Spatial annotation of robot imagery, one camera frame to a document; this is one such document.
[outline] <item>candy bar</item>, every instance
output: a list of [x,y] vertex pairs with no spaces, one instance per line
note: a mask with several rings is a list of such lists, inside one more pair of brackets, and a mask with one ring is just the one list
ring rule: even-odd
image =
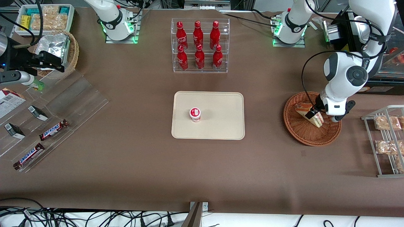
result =
[[34,155],[36,155],[39,151],[45,150],[44,146],[42,146],[40,143],[38,143],[30,152],[28,152],[22,159],[20,159],[18,162],[14,163],[13,167],[14,169],[18,170],[26,163],[30,158],[32,158]]
[[50,128],[48,131],[46,131],[46,132],[42,133],[41,135],[39,135],[39,138],[41,139],[41,141],[44,141],[45,139],[55,135],[62,128],[66,127],[68,125],[69,125],[69,123],[66,121],[66,119],[64,119],[63,121],[57,123],[57,125]]

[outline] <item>red bottle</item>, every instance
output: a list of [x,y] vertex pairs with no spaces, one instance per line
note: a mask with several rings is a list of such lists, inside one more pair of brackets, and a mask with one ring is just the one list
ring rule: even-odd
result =
[[222,46],[219,44],[216,46],[216,51],[213,53],[213,69],[219,71],[222,67]]
[[185,52],[184,52],[184,47],[183,46],[178,46],[177,58],[178,58],[178,64],[181,67],[180,69],[182,71],[187,70],[187,68],[188,68],[188,58],[187,58],[187,54],[185,54]]
[[177,40],[178,45],[182,46],[184,50],[188,49],[187,33],[185,32],[181,21],[177,22]]
[[195,21],[194,44],[195,44],[195,46],[198,46],[200,44],[200,45],[202,45],[202,48],[203,48],[203,32],[201,29],[200,21]]
[[195,67],[197,69],[203,69],[205,67],[205,53],[203,53],[203,51],[202,51],[201,44],[196,46]]
[[220,31],[219,31],[219,22],[213,22],[213,28],[210,32],[210,48],[215,50],[216,45],[219,44],[220,40]]

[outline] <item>round woven basket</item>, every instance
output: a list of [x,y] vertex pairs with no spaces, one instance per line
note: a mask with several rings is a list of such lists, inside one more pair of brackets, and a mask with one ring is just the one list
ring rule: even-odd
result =
[[[311,100],[315,100],[318,95],[316,92],[309,92]],[[325,146],[334,142],[341,133],[341,121],[334,123],[330,116],[321,113],[324,123],[320,128],[317,128],[295,111],[295,105],[302,102],[310,102],[305,92],[293,95],[286,102],[283,110],[285,125],[292,136],[298,141],[314,147]]]
[[[49,76],[50,79],[60,80],[62,78],[65,78],[66,76],[70,75],[75,70],[76,65],[77,65],[79,50],[78,50],[78,43],[71,33],[67,32],[65,30],[58,30],[58,31],[51,32],[50,35],[57,35],[57,34],[65,34],[65,35],[69,36],[69,39],[70,39],[69,52],[67,55],[67,62],[69,63],[69,66],[67,68],[65,68],[64,73],[57,73],[51,77]],[[38,76],[42,76],[42,77],[44,77],[44,76],[48,75],[50,72],[52,72],[51,70],[37,70],[37,71],[38,71]]]

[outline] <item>acrylic display stand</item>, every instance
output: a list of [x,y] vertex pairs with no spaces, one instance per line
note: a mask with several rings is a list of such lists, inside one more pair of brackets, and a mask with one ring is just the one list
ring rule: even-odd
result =
[[[178,42],[177,42],[177,22],[181,21],[184,30],[187,33],[188,49],[185,51],[188,58],[188,69],[182,71],[178,64]],[[197,69],[195,67],[195,52],[196,47],[194,44],[194,29],[195,21],[201,22],[201,29],[204,34],[203,52],[205,53],[205,67]],[[219,71],[213,70],[213,53],[209,47],[210,32],[214,21],[219,22],[220,42],[222,46],[223,60],[222,67]],[[230,19],[188,19],[188,18],[173,18],[171,20],[171,49],[173,53],[173,70],[174,72],[182,73],[227,73],[229,69],[229,42],[230,42]]]
[[[19,169],[20,172],[29,171],[108,103],[80,72],[75,70],[65,78],[61,75],[54,70],[43,77],[41,81],[45,83],[45,88],[42,91],[27,89],[22,93],[26,101],[0,118],[0,159],[12,161],[10,168],[36,144],[41,143],[45,150]],[[31,105],[42,109],[48,120],[41,121],[34,117],[28,110]],[[69,126],[47,140],[40,141],[40,134],[63,119],[66,119]],[[25,138],[20,140],[11,137],[4,128],[7,123],[20,127]]]

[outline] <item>brown tabletop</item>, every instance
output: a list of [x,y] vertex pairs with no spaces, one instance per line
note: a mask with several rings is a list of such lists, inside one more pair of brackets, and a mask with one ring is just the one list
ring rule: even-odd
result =
[[[404,179],[376,178],[360,119],[403,104],[402,96],[354,95],[357,105],[327,147],[305,146],[284,126],[286,100],[303,91],[304,62],[325,50],[321,29],[307,29],[306,48],[274,48],[267,26],[230,18],[229,73],[175,74],[171,18],[226,15],[153,10],[142,20],[139,43],[131,45],[105,44],[93,9],[77,12],[77,69],[110,102],[28,173],[1,160],[0,197],[59,208],[185,211],[198,200],[215,212],[404,216]],[[238,15],[268,22],[257,14]],[[326,57],[308,64],[308,90],[326,85]],[[180,90],[242,93],[244,139],[173,138],[173,98]]]

